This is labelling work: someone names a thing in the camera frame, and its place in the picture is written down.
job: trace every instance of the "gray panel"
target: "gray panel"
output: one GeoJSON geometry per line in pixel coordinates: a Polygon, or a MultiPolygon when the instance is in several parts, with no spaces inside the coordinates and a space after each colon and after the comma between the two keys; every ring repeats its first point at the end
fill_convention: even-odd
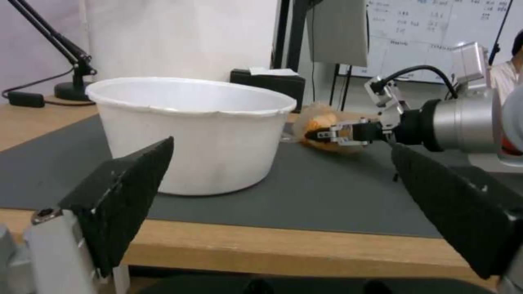
{"type": "MultiPolygon", "coordinates": [[[[456,153],[437,155],[454,165],[466,164],[456,153]]],[[[53,206],[109,158],[98,117],[1,152],[0,207],[53,206]]],[[[271,172],[259,184],[210,197],[160,194],[149,218],[439,237],[401,182],[393,182],[394,173],[390,148],[384,143],[352,156],[281,143],[271,172]]],[[[521,183],[522,178],[509,179],[521,183]]]]}

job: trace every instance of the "silver cylinder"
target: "silver cylinder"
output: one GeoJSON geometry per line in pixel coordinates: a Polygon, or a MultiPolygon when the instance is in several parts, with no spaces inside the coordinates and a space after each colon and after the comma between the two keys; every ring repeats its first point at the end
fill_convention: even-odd
{"type": "Polygon", "coordinates": [[[443,149],[465,153],[496,153],[500,146],[501,106],[497,92],[440,102],[434,113],[434,135],[443,149]]]}

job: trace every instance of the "whiteboard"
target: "whiteboard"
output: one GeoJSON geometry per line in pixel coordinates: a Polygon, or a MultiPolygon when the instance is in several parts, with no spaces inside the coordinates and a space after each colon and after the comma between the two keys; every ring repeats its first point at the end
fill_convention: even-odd
{"type": "MultiPolygon", "coordinates": [[[[509,0],[368,0],[370,51],[367,67],[353,75],[387,76],[409,66],[429,64],[452,73],[452,48],[478,42],[489,51],[509,0]]],[[[347,66],[339,68],[346,74],[347,66]]],[[[409,81],[441,83],[430,71],[403,76],[409,81]]]]}

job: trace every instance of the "black ring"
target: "black ring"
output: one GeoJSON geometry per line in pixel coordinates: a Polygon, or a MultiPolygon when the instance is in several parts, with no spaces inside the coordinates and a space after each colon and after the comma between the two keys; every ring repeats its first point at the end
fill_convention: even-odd
{"type": "Polygon", "coordinates": [[[434,99],[425,102],[419,116],[423,146],[425,146],[428,151],[432,152],[443,151],[443,148],[439,146],[436,134],[434,133],[434,113],[436,112],[436,106],[440,101],[440,99],[434,99]]]}

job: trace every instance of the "white bowl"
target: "white bowl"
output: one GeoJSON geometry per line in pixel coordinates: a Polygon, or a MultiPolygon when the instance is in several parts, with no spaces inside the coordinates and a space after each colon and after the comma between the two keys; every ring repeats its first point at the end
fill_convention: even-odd
{"type": "Polygon", "coordinates": [[[179,195],[226,193],[262,180],[296,106],[266,89],[182,78],[116,78],[86,92],[113,157],[174,137],[160,191],[179,195]]]}

